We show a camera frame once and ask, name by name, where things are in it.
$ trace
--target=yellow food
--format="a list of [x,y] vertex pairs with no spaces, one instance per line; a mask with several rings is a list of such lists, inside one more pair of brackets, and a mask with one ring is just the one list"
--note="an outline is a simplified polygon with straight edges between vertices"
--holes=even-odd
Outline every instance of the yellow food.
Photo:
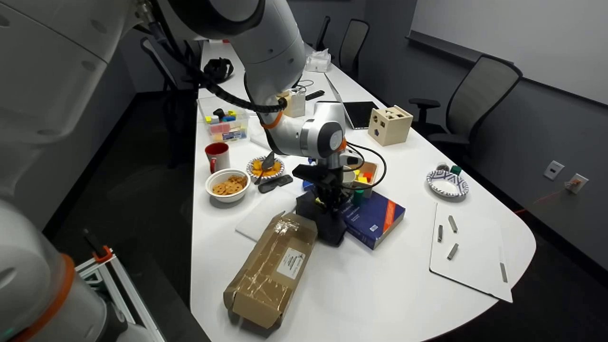
[[212,187],[212,194],[231,196],[231,194],[239,192],[241,188],[244,188],[244,185],[246,185],[246,177],[229,177],[227,181]]
[[250,164],[250,175],[254,175],[254,177],[273,177],[273,175],[277,175],[277,173],[280,173],[280,162],[273,162],[273,166],[271,168],[267,168],[265,171],[261,169],[261,162],[263,162],[263,158],[260,158],[260,160],[254,160],[252,164]]

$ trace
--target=electrical outlet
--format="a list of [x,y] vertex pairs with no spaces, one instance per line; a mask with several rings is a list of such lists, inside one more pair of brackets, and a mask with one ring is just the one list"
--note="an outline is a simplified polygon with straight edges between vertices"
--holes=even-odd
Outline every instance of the electrical outlet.
[[586,177],[573,173],[571,179],[567,179],[567,183],[564,183],[564,187],[567,188],[567,192],[577,194],[583,190],[583,187],[588,183]]
[[554,177],[564,169],[564,164],[550,160],[550,164],[545,169],[545,177],[554,181]]

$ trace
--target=food bowl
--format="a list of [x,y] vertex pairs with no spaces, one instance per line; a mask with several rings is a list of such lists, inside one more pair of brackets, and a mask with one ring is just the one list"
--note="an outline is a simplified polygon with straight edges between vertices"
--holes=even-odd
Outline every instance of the food bowl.
[[263,160],[265,160],[265,156],[260,156],[260,158],[254,158],[248,162],[246,173],[252,183],[258,181],[260,175],[261,175],[261,181],[275,179],[275,177],[282,175],[284,166],[280,160],[273,158],[273,166],[269,169],[261,171]]
[[244,198],[248,187],[250,177],[241,169],[220,169],[204,181],[206,194],[222,204]]

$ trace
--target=white paper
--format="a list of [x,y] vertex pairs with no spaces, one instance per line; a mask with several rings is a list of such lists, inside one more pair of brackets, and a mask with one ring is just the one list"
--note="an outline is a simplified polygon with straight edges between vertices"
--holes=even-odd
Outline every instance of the white paper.
[[[450,215],[457,226],[455,234],[448,221]],[[436,209],[429,264],[432,274],[512,302],[508,280],[503,280],[501,264],[501,226],[491,213],[448,213],[446,209]]]
[[294,207],[296,198],[282,188],[275,188],[242,215],[242,221],[235,226],[235,232],[248,238],[250,242],[258,242],[267,223],[275,215],[288,213]]
[[298,249],[286,247],[277,272],[282,274],[284,278],[296,280],[303,261],[305,261],[303,253],[299,253]]

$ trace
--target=red cup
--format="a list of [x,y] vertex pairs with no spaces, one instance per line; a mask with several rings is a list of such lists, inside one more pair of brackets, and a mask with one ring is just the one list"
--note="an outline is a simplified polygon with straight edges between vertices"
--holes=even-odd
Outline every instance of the red cup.
[[204,154],[206,154],[206,160],[208,160],[208,171],[210,173],[229,168],[227,145],[225,143],[206,145],[204,147]]

